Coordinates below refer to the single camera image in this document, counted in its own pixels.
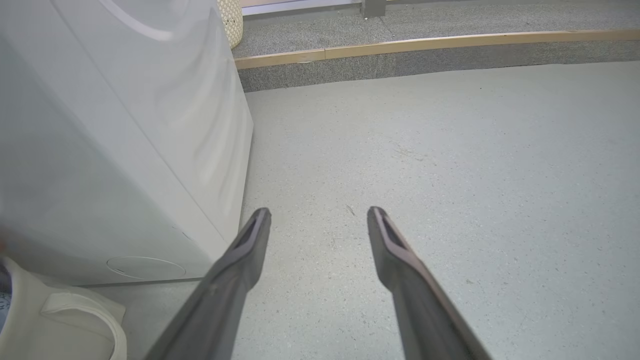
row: woven white basket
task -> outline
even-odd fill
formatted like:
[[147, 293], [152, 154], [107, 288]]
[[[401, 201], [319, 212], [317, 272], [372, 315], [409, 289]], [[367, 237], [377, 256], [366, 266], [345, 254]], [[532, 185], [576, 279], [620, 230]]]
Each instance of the woven white basket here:
[[242, 40], [242, 7], [240, 0], [218, 0], [220, 17], [225, 24], [227, 39], [233, 49]]

